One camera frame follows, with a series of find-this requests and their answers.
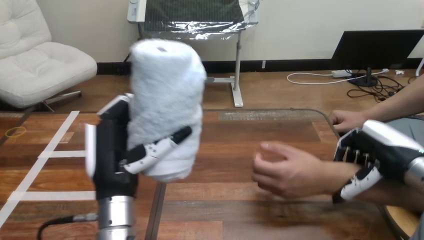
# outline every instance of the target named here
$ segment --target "computer monitor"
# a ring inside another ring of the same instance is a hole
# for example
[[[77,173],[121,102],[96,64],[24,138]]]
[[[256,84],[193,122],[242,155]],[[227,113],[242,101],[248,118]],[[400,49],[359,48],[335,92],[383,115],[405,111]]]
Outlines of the computer monitor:
[[[371,70],[400,67],[423,35],[424,29],[345,31],[332,56],[331,68],[366,70],[366,77],[349,82],[363,87],[375,86],[377,78],[371,75]]]

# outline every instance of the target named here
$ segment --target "robotic hand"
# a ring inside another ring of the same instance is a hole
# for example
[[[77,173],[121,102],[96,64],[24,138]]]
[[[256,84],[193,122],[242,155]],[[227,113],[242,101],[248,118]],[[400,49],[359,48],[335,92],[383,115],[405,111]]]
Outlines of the robotic hand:
[[[392,127],[368,120],[338,142],[334,161],[363,166],[333,195],[334,203],[351,200],[382,178],[405,183],[424,193],[424,147]]]
[[[134,198],[138,174],[171,153],[192,133],[187,126],[171,136],[127,150],[129,101],[119,95],[97,114],[100,123],[85,126],[85,169],[95,185],[99,240],[133,240]]]

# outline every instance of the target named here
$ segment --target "black baseboard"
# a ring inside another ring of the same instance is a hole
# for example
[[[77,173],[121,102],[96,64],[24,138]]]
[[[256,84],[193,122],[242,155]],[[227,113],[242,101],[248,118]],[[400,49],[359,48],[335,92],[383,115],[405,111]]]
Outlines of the black baseboard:
[[[416,69],[422,58],[408,58],[396,69]],[[204,68],[208,74],[234,73],[236,61],[204,61]],[[301,59],[301,60],[267,60],[262,68],[263,61],[241,61],[240,72],[294,72],[333,70],[331,59]],[[97,75],[129,75],[130,62],[98,62]]]

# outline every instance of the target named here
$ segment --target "chair cushion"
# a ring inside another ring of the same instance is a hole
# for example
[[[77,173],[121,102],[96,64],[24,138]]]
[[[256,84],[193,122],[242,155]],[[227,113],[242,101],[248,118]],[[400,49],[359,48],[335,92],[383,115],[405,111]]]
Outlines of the chair cushion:
[[[96,61],[67,45],[45,42],[0,59],[0,99],[24,108],[96,75]]]
[[[51,40],[36,0],[0,0],[0,59]]]

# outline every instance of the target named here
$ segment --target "fuzzy white cylinder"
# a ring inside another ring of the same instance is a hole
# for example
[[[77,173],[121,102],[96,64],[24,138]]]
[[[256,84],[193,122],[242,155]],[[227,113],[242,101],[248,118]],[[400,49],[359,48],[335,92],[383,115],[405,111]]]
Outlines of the fuzzy white cylinder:
[[[128,149],[170,136],[185,126],[192,134],[143,174],[158,181],[186,178],[193,167],[202,133],[206,71],[199,55],[177,41],[150,39],[131,47]]]

